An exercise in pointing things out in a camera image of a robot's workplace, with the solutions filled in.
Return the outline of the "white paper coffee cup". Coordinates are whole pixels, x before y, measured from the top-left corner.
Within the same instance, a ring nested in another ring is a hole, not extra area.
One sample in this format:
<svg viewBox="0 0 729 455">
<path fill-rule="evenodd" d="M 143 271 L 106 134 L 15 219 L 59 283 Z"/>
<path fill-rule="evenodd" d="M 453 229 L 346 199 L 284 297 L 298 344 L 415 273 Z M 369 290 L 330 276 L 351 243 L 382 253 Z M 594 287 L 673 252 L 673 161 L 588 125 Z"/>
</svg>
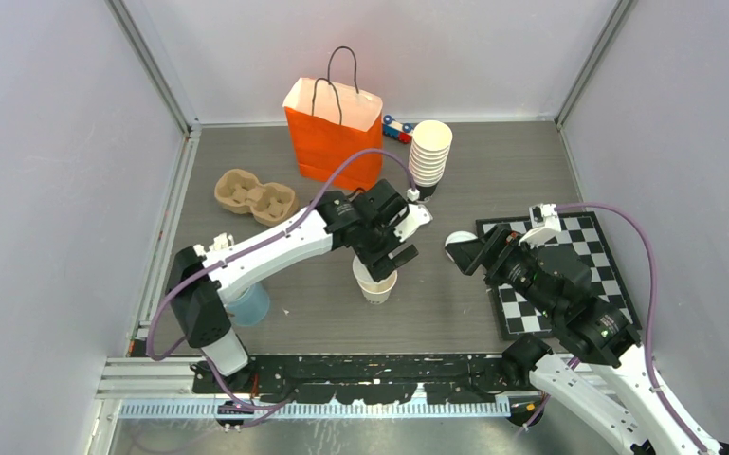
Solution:
<svg viewBox="0 0 729 455">
<path fill-rule="evenodd" d="M 353 258 L 352 270 L 363 297 L 370 304 L 385 302 L 397 283 L 398 272 L 396 270 L 388 278 L 376 281 L 357 256 Z"/>
</svg>

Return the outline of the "white plastic cup lid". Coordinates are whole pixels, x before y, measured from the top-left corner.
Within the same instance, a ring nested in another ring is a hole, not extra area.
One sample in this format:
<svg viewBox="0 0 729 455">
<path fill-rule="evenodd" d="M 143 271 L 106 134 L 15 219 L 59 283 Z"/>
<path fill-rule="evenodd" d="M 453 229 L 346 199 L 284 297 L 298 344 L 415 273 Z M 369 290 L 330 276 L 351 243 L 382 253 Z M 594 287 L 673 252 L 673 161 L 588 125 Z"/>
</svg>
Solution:
<svg viewBox="0 0 729 455">
<path fill-rule="evenodd" d="M 445 239 L 445 246 L 451 245 L 451 244 L 457 244 L 462 242 L 469 242 L 473 240 L 477 240 L 478 236 L 469 231 L 455 231 L 449 234 Z"/>
</svg>

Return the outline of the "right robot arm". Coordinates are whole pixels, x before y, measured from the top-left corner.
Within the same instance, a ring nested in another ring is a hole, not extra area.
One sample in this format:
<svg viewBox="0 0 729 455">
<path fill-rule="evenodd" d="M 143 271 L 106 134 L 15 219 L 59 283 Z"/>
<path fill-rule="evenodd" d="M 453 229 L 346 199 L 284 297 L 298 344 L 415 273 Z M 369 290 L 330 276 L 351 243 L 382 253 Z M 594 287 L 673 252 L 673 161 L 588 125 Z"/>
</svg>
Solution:
<svg viewBox="0 0 729 455">
<path fill-rule="evenodd" d="M 568 280 L 555 263 L 540 258 L 556 227 L 534 227 L 521 235 L 493 229 L 488 237 L 454 233 L 448 257 L 465 275 L 479 267 L 488 284 L 506 284 L 551 324 L 551 332 L 572 356 L 603 378 L 608 397 L 581 378 L 533 336 L 502 354 L 503 376 L 516 389 L 531 385 L 567 407 L 618 454 L 729 454 L 724 443 L 703 431 L 679 402 L 665 404 L 671 391 L 653 382 L 645 346 L 626 316 L 590 289 Z"/>
</svg>

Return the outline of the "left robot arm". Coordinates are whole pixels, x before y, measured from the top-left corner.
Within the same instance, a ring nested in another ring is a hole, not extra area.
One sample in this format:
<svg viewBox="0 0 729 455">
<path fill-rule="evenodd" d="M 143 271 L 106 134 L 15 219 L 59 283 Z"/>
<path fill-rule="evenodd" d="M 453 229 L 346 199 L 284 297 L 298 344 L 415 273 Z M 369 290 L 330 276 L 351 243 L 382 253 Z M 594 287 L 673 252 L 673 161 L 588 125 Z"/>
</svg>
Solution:
<svg viewBox="0 0 729 455">
<path fill-rule="evenodd" d="M 386 280 L 417 256 L 409 238 L 431 222 L 428 209 L 385 179 L 364 192 L 324 191 L 293 217 L 237 245 L 180 250 L 163 301 L 190 347 L 202 351 L 228 391 L 253 377 L 246 347 L 226 306 L 250 286 L 307 259 L 350 248 L 370 277 Z"/>
</svg>

